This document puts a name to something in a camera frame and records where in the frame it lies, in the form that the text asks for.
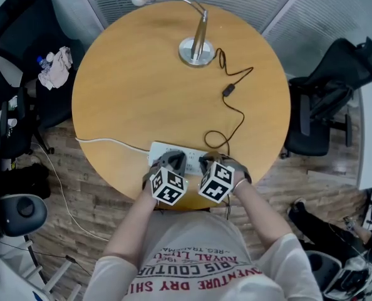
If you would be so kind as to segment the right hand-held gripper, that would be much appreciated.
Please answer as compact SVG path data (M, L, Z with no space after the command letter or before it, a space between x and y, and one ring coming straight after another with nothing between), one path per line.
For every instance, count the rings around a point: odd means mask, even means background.
M215 203L221 203L234 188L234 168L220 164L223 159L224 155L217 151L208 152L199 158L204 176L198 194Z

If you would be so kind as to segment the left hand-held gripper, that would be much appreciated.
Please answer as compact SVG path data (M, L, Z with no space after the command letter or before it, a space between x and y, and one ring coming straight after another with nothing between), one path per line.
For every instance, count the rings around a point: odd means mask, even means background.
M173 167L169 165L172 156L172 151L162 154L143 177L143 191L167 205L177 203L188 188L188 180L184 178L186 155L177 151L173 156Z

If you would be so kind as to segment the white power strip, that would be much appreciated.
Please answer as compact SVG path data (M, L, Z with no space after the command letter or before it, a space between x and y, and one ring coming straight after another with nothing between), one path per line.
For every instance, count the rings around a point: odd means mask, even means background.
M148 154L148 165L151 166L154 161L164 155L166 152L182 151L186 156L185 174L202 176L200 169L200 157L206 155L206 151L182 147L178 145L167 144L164 142L152 142Z

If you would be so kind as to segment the silver desk lamp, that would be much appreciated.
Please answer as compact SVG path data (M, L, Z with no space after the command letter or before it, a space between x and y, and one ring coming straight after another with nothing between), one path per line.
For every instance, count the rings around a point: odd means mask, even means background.
M152 0L132 0L133 5L143 6ZM200 21L194 37L185 38L178 47L180 59L188 66L200 68L214 59L215 48L206 39L209 12L197 0L180 0L192 6L199 14Z

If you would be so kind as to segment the person's left forearm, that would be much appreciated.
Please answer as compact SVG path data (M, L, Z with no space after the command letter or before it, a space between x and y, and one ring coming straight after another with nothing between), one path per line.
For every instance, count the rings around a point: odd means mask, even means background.
M138 267L150 217L157 204L147 184L112 234L103 256L117 256Z

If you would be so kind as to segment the person's right forearm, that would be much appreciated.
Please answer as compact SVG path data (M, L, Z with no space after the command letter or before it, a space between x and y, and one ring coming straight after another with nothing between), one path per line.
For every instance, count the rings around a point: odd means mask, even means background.
M233 195L245 209L265 250L268 250L284 236L293 235L287 221L260 195L253 185L243 182L233 190Z

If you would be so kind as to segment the person's right hand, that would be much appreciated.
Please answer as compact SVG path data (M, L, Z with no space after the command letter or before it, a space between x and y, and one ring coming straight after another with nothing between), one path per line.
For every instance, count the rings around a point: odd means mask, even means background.
M235 159L224 155L223 165L225 167L232 167L234 171L234 189L236 189L241 183L247 182L252 184L252 178L249 173L249 170L241 164L240 162L236 161Z

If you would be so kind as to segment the round wooden table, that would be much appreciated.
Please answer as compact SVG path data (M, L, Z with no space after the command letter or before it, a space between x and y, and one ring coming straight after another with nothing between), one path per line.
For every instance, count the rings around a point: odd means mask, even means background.
M268 42L240 17L207 6L208 40L225 51L192 68L178 46L199 14L180 1L134 10L93 42L76 74L72 116L81 148L113 188L136 198L152 142L222 148L259 181L280 153L291 111L287 79Z

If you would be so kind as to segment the person's white printed t-shirt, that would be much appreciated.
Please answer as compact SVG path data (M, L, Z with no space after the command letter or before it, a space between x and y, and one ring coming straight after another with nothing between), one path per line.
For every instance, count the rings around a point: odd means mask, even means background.
M241 232L208 213L154 213L141 264L100 258L83 301L323 301L294 234L253 260Z

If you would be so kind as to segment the black office chair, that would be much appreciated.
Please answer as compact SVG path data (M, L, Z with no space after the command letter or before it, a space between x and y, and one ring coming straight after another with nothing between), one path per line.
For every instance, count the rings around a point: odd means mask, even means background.
M38 80L41 60L61 47L70 49L73 65L63 86L47 89ZM48 129L71 118L73 85L84 55L82 42L61 29L52 0L5 0L0 6L0 57L21 71L22 85L36 82L37 127Z
M335 40L309 76L289 81L291 116L281 159L291 154L325 156L332 129L343 131L346 146L351 146L350 114L345 114L344 122L334 117L355 91L371 82L372 39L359 45L345 38Z
M12 87L0 71L0 158L15 159L31 152L31 139L36 114L31 110L29 95L24 87ZM13 129L8 119L17 119Z

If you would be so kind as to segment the pale crumpled cloth pile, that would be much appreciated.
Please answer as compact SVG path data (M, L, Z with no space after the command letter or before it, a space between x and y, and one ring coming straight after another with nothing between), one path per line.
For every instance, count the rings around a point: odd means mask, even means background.
M48 53L48 55L51 54L54 54L54 58L50 71L48 73L40 72L38 74L39 82L48 90L62 87L68 80L70 69L73 66L73 59L69 47L63 46L57 53Z

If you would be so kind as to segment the grey rounded device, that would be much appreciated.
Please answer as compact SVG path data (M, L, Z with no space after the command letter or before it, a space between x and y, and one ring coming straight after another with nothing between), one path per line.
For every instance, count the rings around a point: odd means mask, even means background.
M44 200L33 194L3 196L0 206L0 228L9 237L25 236L37 231L48 216Z
M350 301L372 281L372 264L363 256L346 263L320 251L308 250L313 275L326 299Z

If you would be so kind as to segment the clear water bottle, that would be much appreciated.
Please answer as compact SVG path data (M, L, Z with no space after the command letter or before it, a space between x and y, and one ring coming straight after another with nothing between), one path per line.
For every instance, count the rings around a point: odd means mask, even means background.
M48 73L50 71L53 64L53 58L54 54L47 55L45 58L43 58L42 56L37 57L36 61L38 62L38 65L41 67L42 73Z

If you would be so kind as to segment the white stand frame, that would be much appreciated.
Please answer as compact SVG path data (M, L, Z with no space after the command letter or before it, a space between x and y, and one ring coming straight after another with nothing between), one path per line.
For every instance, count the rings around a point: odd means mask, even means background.
M53 289L76 260L57 256L60 267L46 280L32 245L33 241L23 236L0 237L0 301L58 301Z

